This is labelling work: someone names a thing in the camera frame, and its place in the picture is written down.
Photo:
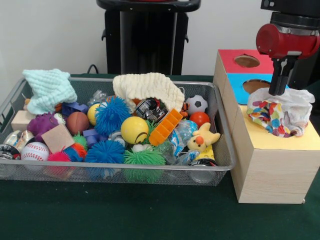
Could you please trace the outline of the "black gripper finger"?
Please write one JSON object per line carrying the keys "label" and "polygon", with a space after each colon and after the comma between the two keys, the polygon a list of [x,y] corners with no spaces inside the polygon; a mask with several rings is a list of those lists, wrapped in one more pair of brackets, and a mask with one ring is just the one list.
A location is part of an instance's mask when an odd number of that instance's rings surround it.
{"label": "black gripper finger", "polygon": [[284,82],[282,73],[282,59],[272,58],[273,61],[273,74],[270,82],[268,93],[270,95],[282,95],[284,93]]}
{"label": "black gripper finger", "polygon": [[285,92],[291,70],[294,68],[297,56],[286,56],[279,60],[281,73],[279,75],[279,87],[277,95],[280,96]]}

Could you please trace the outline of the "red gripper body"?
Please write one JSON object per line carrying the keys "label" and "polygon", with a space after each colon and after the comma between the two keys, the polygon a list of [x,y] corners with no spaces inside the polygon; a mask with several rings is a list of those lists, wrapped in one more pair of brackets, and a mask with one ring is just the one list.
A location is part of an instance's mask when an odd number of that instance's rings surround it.
{"label": "red gripper body", "polygon": [[271,59],[296,56],[306,59],[314,55],[320,46],[318,30],[284,27],[277,24],[263,25],[256,35],[256,48]]}

